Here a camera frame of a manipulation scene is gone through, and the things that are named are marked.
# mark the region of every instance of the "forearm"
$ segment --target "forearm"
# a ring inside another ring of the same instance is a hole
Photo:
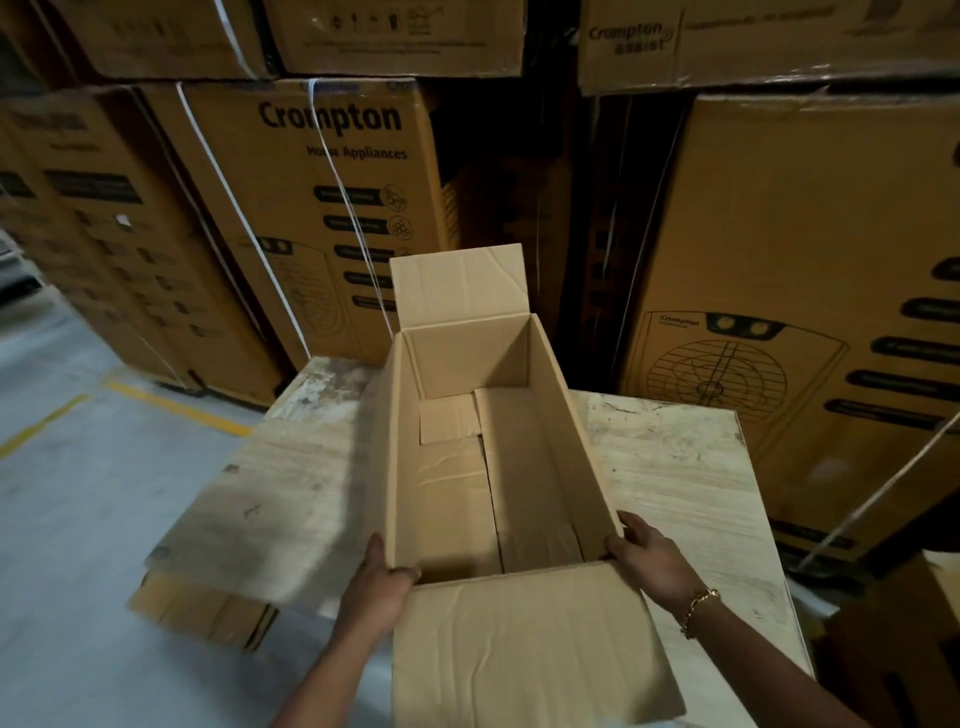
[[[719,599],[691,628],[758,728],[869,728]]]
[[[359,634],[334,637],[320,660],[287,698],[274,728],[341,728],[375,643]]]

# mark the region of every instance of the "person's left hand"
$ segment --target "person's left hand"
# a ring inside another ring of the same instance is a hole
[[[407,596],[417,580],[417,569],[387,569],[383,537],[374,533],[357,573],[340,601],[332,641],[356,638],[373,650],[394,631]]]

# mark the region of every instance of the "person's right hand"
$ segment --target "person's right hand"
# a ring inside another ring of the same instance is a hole
[[[607,550],[626,576],[659,606],[682,623],[697,593],[707,588],[680,549],[636,513],[617,511],[625,539],[608,536]]]

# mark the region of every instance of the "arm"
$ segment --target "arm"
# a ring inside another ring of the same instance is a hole
[[[673,541],[640,516],[619,514],[627,538],[610,536],[607,549],[628,580],[683,626],[706,585]],[[759,728],[869,728],[720,599],[701,602],[689,627]]]
[[[320,660],[287,698],[274,728],[339,728],[347,724],[367,660],[394,630],[420,574],[388,570],[383,539],[374,534],[350,580],[333,634]]]

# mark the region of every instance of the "hand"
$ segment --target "hand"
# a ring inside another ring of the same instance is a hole
[[[394,631],[407,596],[417,580],[417,569],[387,569],[383,537],[374,533],[357,573],[340,600],[332,642],[356,638],[370,650]]]
[[[677,545],[635,513],[617,511],[625,539],[608,536],[607,550],[639,587],[678,622],[686,617],[693,597],[707,586],[680,553]]]

